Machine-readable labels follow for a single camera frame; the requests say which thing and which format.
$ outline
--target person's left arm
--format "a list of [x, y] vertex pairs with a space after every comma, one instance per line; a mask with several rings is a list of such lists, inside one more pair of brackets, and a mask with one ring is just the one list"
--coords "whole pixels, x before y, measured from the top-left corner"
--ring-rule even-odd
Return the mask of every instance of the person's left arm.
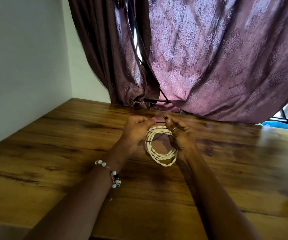
[[127, 158], [133, 154], [145, 136], [147, 129], [155, 125], [155, 121], [155, 118], [129, 117], [121, 138], [101, 158], [107, 166], [110, 166], [110, 170], [100, 165], [94, 167], [42, 218], [24, 240], [87, 240], [102, 203], [112, 187], [111, 171], [119, 173]]

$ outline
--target person's left hand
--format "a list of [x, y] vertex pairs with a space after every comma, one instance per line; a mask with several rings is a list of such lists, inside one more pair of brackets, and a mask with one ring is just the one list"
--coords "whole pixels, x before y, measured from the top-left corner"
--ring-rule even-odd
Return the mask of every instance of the person's left hand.
[[145, 137], [147, 130], [155, 124], [156, 118], [130, 116], [126, 121], [121, 140], [130, 146], [137, 146]]

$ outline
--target forearm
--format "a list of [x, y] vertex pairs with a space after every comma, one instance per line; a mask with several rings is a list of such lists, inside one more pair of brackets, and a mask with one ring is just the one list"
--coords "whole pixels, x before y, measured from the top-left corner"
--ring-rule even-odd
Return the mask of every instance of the forearm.
[[212, 237], [215, 240], [260, 239], [200, 153], [191, 150], [186, 158], [185, 164], [198, 192]]
[[112, 186], [110, 171], [117, 173], [130, 156], [129, 145], [119, 140], [102, 157], [110, 170], [95, 167], [27, 235], [25, 239], [87, 240], [98, 212]]

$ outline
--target person's right hand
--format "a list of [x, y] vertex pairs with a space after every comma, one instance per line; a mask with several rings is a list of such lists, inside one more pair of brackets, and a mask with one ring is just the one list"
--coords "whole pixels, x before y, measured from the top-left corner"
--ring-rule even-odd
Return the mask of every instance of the person's right hand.
[[172, 131], [174, 130], [174, 137], [169, 135], [170, 145], [178, 149], [177, 158], [181, 161], [186, 161], [187, 158], [193, 156], [195, 153], [198, 153], [196, 146], [195, 130], [187, 125], [185, 122], [171, 117], [164, 116], [167, 129]]

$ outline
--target curtain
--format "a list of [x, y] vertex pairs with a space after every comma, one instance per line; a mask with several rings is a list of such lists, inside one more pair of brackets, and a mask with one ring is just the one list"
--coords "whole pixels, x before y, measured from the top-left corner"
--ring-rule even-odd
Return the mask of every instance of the curtain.
[[149, 60], [176, 107], [259, 123], [288, 102], [288, 0], [149, 0], [149, 18]]
[[[111, 103], [149, 107], [144, 97], [158, 98], [160, 91], [158, 82], [138, 60], [128, 20], [128, 0], [69, 0], [69, 4], [87, 61], [108, 89]], [[139, 0], [137, 5], [142, 6], [139, 15], [146, 20], [139, 28], [143, 32], [150, 28], [148, 0]]]

